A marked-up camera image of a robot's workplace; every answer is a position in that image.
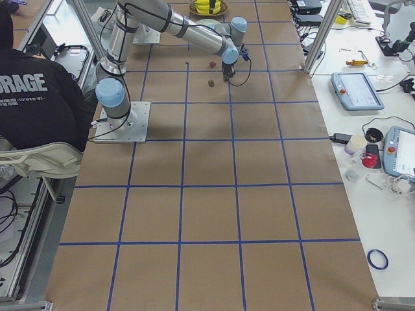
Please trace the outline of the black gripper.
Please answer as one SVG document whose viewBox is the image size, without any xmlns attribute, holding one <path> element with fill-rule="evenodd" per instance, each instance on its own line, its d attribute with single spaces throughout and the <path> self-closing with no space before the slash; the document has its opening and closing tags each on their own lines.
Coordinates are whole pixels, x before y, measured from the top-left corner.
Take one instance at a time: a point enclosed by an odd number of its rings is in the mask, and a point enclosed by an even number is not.
<svg viewBox="0 0 415 311">
<path fill-rule="evenodd" d="M 223 80 L 224 80 L 224 82 L 227 82 L 228 81 L 228 76 L 227 75 L 229 75 L 229 78 L 233 78 L 233 76 L 235 74 L 234 63 L 227 64 L 225 62 L 222 62 L 221 70 L 222 70 L 222 74 L 223 74 Z"/>
</svg>

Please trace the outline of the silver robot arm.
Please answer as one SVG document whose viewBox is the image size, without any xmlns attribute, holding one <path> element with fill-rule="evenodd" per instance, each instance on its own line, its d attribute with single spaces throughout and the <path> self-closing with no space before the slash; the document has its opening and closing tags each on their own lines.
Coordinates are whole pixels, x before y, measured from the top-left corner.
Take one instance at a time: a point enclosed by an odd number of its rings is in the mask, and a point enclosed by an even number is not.
<svg viewBox="0 0 415 311">
<path fill-rule="evenodd" d="M 156 111 L 170 107 L 183 117 L 190 69 L 202 70 L 205 75 L 198 81 L 204 86 L 207 78 L 238 86 L 235 64 L 251 62 L 243 44 L 248 24 L 242 17 L 201 25 L 164 1 L 118 1 L 114 19 L 96 71 L 95 93 L 102 107 L 96 143 L 152 138 L 147 130 L 151 97 Z"/>
</svg>

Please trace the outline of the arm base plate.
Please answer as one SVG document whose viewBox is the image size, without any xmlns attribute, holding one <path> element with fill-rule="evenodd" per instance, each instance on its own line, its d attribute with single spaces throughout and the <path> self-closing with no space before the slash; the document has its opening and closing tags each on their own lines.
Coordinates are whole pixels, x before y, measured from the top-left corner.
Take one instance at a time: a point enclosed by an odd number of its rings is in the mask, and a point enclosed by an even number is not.
<svg viewBox="0 0 415 311">
<path fill-rule="evenodd" d="M 144 25 L 140 24 L 137 28 L 137 32 L 133 39 L 134 45 L 151 45 L 158 44 L 160 42 L 160 32 Z"/>
<path fill-rule="evenodd" d="M 111 119 L 104 108 L 92 141 L 95 143 L 145 143 L 147 140 L 150 102 L 132 101 L 128 118 Z"/>
</svg>

